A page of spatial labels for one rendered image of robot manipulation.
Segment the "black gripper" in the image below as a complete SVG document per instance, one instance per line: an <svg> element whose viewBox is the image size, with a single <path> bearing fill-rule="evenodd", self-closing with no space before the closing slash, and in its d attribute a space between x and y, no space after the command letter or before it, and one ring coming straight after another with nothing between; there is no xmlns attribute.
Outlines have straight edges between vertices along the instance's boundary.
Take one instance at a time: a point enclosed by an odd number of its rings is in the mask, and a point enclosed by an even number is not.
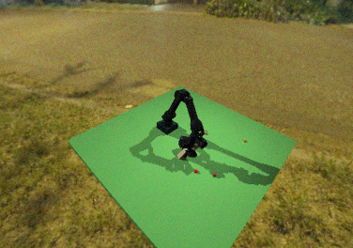
<svg viewBox="0 0 353 248"><path fill-rule="evenodd" d="M187 139L188 138L188 141L190 141L190 146L188 148L188 150L185 150L185 154L184 154L184 158L189 156L189 157L192 157L192 158L196 158L197 154L195 152L195 150L192 149L192 147L194 147L193 145L196 144L195 141L191 140L190 137L188 136L180 136L180 140L181 139Z"/></svg>

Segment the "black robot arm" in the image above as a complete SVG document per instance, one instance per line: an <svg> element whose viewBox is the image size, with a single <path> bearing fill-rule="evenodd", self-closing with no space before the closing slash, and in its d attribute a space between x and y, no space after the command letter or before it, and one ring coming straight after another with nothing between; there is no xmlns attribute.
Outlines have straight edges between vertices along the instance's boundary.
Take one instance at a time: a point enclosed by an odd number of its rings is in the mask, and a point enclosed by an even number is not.
<svg viewBox="0 0 353 248"><path fill-rule="evenodd" d="M175 92L175 99L173 103L171 104L169 110L167 110L164 115L161 116L163 119L163 126L169 128L172 126L172 118L176 117L176 109L179 106L180 102L183 101L186 103L189 116L191 119L191 131L192 133L190 134L190 139L195 141L195 143L201 148L205 148L207 146L207 140L203 137L205 135L204 127L200 119L198 119L198 116L195 111L195 107L193 104L193 98L191 97L191 94L186 90L186 89L180 89L176 90ZM188 97L188 98L186 98ZM199 133L200 132L200 133ZM182 148L189 148L190 146L190 141L187 139L181 139L178 141L179 147Z"/></svg>

